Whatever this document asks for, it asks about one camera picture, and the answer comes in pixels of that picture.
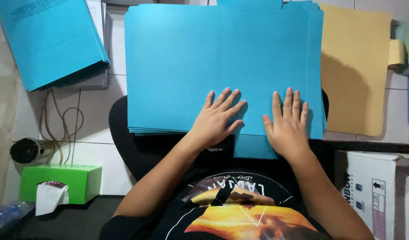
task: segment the right hand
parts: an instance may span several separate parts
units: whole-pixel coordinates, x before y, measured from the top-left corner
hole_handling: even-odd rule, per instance
[[[303,156],[311,151],[305,128],[308,103],[303,104],[302,112],[300,112],[299,105],[299,91],[295,91],[292,103],[292,88],[287,88],[282,113],[280,96],[275,91],[273,93],[274,124],[267,115],[262,116],[268,141],[274,150],[283,156],[290,165],[301,161]]]

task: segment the yellow envelope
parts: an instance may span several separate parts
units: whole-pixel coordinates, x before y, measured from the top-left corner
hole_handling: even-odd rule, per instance
[[[330,104],[327,130],[379,136],[391,14],[319,6],[324,11],[321,85]]]

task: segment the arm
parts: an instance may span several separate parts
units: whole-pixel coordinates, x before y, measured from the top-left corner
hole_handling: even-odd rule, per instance
[[[159,164],[133,186],[113,216],[145,217],[152,214],[170,197],[198,154],[221,142],[243,123],[242,120],[236,120],[226,127],[229,118],[246,103],[243,100],[229,108],[239,90],[236,89],[224,101],[228,93],[229,88],[226,88],[212,104],[214,93],[210,91],[191,130]]]
[[[330,182],[308,146],[305,129],[308,103],[303,104],[300,112],[299,92],[295,91],[292,103],[292,88],[288,88],[282,113],[279,98],[275,91],[274,124],[266,115],[262,120],[271,146],[292,167],[310,216],[334,239],[372,240],[366,224]]]

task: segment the left hand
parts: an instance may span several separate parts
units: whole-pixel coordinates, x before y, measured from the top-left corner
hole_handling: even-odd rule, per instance
[[[202,111],[198,114],[194,125],[185,136],[196,150],[201,152],[220,143],[243,123],[243,120],[236,120],[227,127],[229,118],[233,117],[246,103],[246,100],[243,100],[229,108],[239,92],[238,89],[234,90],[224,101],[225,96],[229,93],[229,88],[226,88],[213,104],[212,98],[215,93],[212,90],[207,94]]]

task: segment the finger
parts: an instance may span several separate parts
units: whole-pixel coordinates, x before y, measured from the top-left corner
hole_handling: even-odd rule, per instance
[[[203,109],[208,109],[212,106],[213,94],[213,90],[210,90],[210,92],[206,96],[206,101],[204,102]]]
[[[301,123],[305,126],[307,123],[307,114],[308,114],[308,103],[304,102],[304,104],[302,105],[302,112],[301,112]]]
[[[242,123],[243,123],[243,120],[241,120],[241,119],[235,120],[234,123],[231,123],[225,129],[225,133],[227,134],[227,136],[232,134]]]
[[[299,110],[299,101],[301,99],[301,95],[299,94],[299,91],[296,90],[293,93],[293,103],[292,103],[292,117],[293,120],[295,120],[296,122],[300,121],[300,110]]]
[[[282,109],[280,107],[280,95],[278,91],[273,92],[273,119],[274,122],[282,119]]]
[[[224,89],[222,93],[218,96],[218,98],[213,102],[211,108],[212,109],[218,108],[222,104],[228,92],[229,92],[229,88]]]
[[[292,118],[292,88],[287,88],[286,98],[283,103],[283,118]]]
[[[230,118],[240,111],[240,109],[246,104],[246,100],[241,100],[235,104],[232,108],[225,112],[226,117]]]
[[[273,123],[271,123],[270,117],[268,117],[267,115],[263,115],[262,122],[264,123],[264,128],[267,136],[271,136],[273,134]]]
[[[234,90],[231,95],[227,98],[227,100],[225,100],[223,102],[223,104],[221,104],[221,106],[219,107],[223,112],[225,112],[226,110],[229,109],[229,106],[231,106],[231,104],[233,104],[233,101],[235,99],[235,96],[240,92],[240,90],[236,89]]]

